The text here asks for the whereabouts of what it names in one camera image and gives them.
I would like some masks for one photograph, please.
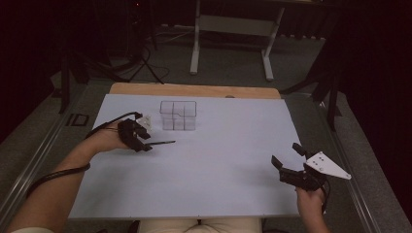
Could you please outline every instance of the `wooden table edge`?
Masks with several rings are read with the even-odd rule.
[[[130,95],[167,95],[167,96],[197,96],[197,97],[234,97],[249,99],[281,99],[276,88],[243,87],[243,86],[213,86],[185,84],[156,83],[114,83],[110,94]]]

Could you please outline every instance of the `cable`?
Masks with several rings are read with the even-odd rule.
[[[51,181],[53,179],[59,178],[59,177],[64,177],[67,175],[72,175],[72,174],[76,174],[76,173],[81,173],[81,172],[85,172],[90,168],[90,163],[88,163],[87,165],[83,166],[83,167],[79,167],[79,168],[73,168],[73,169],[67,169],[67,170],[63,170],[63,171],[58,171],[58,172],[54,172],[48,175],[45,175],[44,177],[42,177],[41,179],[39,179],[37,182],[35,182],[34,184],[30,185],[30,187],[27,190],[27,195],[26,198],[30,196],[30,194],[38,187],[40,186],[42,183],[46,183],[48,181]]]

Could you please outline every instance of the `white paper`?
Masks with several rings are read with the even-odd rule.
[[[162,100],[196,101],[195,130],[162,130]],[[271,164],[305,162],[285,101],[108,94],[94,127],[128,112],[151,116],[144,143],[176,143],[95,156],[70,218],[297,215],[294,187]]]

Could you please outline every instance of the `metal stand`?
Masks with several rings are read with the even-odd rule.
[[[273,81],[272,67],[270,65],[269,54],[275,42],[280,22],[285,8],[280,8],[276,21],[256,20],[235,17],[215,17],[205,16],[200,13],[200,0],[196,0],[196,19],[194,21],[194,46],[191,55],[190,74],[196,75],[199,63],[199,33],[200,30],[236,33],[255,36],[268,36],[269,44],[261,52],[264,73],[268,81]]]

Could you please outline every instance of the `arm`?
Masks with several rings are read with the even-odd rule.
[[[303,224],[309,233],[330,233],[322,213],[324,194],[320,189],[306,191],[300,187],[296,188],[297,208],[303,220]]]
[[[117,128],[117,124],[113,123],[108,127]],[[97,153],[118,148],[127,148],[119,139],[118,132],[100,130],[75,146],[53,171],[85,166]],[[84,173],[77,173],[42,183],[18,210],[7,232],[25,227],[43,227],[61,232],[83,176]]]

